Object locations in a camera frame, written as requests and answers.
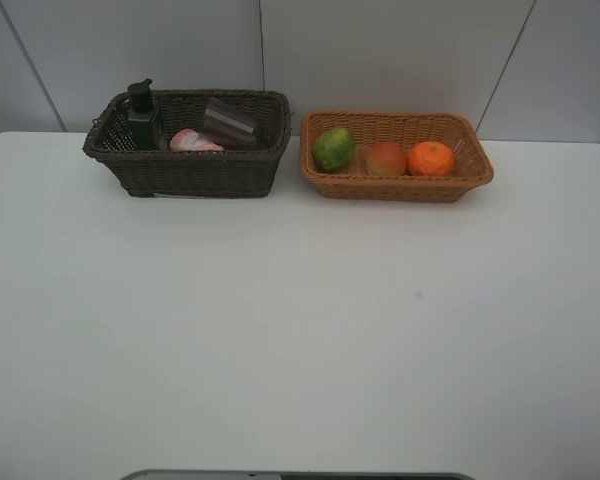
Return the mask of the orange tangerine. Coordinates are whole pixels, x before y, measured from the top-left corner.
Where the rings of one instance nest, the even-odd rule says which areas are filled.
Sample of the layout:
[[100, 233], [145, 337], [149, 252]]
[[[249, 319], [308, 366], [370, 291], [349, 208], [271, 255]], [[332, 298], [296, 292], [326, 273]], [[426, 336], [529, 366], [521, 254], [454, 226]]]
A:
[[408, 153], [407, 167], [412, 176], [448, 177], [454, 164], [452, 150], [437, 141], [417, 143]]

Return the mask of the green mango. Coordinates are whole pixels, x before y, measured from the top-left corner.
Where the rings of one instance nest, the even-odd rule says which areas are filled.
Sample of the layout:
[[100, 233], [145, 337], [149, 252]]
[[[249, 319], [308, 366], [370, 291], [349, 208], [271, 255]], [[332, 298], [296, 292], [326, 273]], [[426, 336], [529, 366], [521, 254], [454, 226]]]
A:
[[336, 127], [317, 138], [312, 148], [312, 156], [318, 169], [333, 173], [349, 165], [355, 149], [351, 131], [345, 127]]

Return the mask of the red yellow peach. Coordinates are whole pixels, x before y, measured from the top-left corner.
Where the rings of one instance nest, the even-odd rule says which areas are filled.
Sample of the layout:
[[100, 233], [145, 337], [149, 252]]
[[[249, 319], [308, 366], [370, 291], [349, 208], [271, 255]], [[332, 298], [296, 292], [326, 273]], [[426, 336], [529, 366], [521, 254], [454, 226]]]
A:
[[382, 142], [368, 150], [365, 165], [371, 176], [402, 176], [407, 170], [407, 152], [396, 142]]

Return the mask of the light orange wicker basket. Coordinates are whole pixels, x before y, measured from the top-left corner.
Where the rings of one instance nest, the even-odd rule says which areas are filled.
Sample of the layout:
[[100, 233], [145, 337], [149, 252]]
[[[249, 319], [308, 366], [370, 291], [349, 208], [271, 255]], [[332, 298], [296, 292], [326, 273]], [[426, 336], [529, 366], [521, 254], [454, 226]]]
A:
[[[326, 173], [314, 161], [318, 137], [335, 127], [349, 129], [355, 153], [336, 173]], [[423, 141], [438, 141], [454, 157], [449, 177], [378, 177], [366, 172], [368, 151], [379, 142], [395, 141], [409, 149]], [[462, 116], [431, 112], [368, 112], [317, 110], [305, 115], [300, 130], [300, 166], [304, 177], [327, 198], [452, 203], [470, 190], [492, 181], [494, 170], [472, 125]]]

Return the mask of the dark brown wicker basket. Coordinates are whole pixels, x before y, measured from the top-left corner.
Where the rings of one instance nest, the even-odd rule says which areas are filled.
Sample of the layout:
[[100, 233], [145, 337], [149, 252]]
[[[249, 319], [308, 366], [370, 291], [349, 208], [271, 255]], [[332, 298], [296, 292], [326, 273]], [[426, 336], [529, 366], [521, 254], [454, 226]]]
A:
[[198, 130], [211, 98], [254, 117], [260, 145], [248, 150], [173, 152], [141, 150], [128, 126], [129, 95], [116, 95], [93, 121], [83, 152], [107, 167], [133, 197], [174, 195], [262, 198], [269, 194], [291, 135], [287, 97], [275, 91], [239, 89], [155, 90], [165, 136]]

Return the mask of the dark green pump bottle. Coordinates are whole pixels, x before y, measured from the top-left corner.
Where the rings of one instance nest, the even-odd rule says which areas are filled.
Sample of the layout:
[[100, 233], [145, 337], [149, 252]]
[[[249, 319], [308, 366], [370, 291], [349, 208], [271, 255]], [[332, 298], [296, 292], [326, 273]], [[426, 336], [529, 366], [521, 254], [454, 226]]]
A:
[[137, 150], [165, 149], [164, 125], [158, 103], [151, 90], [152, 80], [146, 78], [127, 88], [130, 110], [128, 126]]

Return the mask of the pink squeeze bottle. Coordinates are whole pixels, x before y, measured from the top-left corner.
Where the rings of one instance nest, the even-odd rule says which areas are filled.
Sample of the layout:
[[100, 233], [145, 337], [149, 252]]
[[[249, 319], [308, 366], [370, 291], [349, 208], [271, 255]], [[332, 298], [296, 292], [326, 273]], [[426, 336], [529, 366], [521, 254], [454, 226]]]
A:
[[169, 148], [174, 152], [222, 152], [224, 150], [221, 145], [193, 129], [183, 129], [175, 134], [170, 140]]

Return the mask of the translucent pink plastic cup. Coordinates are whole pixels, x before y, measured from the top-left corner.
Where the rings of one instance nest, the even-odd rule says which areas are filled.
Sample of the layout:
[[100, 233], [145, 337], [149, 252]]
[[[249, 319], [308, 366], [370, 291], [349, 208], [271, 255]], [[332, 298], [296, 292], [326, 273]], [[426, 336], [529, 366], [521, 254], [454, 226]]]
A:
[[216, 97], [207, 102], [201, 132], [225, 148], [252, 148], [260, 144], [259, 122]]

